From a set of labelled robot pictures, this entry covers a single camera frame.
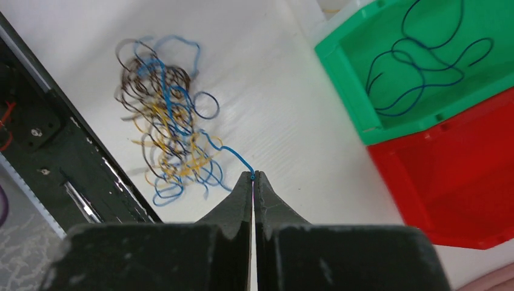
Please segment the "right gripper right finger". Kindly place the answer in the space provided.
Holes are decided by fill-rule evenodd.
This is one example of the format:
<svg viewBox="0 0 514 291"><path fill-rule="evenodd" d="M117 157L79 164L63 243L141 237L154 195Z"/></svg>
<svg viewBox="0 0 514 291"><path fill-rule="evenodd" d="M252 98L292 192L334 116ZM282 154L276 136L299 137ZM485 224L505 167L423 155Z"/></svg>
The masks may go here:
<svg viewBox="0 0 514 291"><path fill-rule="evenodd" d="M259 290L450 290L435 248L417 228L312 224L254 183Z"/></svg>

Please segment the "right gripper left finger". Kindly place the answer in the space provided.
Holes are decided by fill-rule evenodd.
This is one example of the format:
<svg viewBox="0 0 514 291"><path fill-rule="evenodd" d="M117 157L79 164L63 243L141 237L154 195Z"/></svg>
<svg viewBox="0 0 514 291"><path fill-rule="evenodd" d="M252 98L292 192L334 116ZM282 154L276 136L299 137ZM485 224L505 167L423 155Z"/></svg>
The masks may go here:
<svg viewBox="0 0 514 291"><path fill-rule="evenodd" d="M71 229L41 290L248 290L252 178L193 223L82 224Z"/></svg>

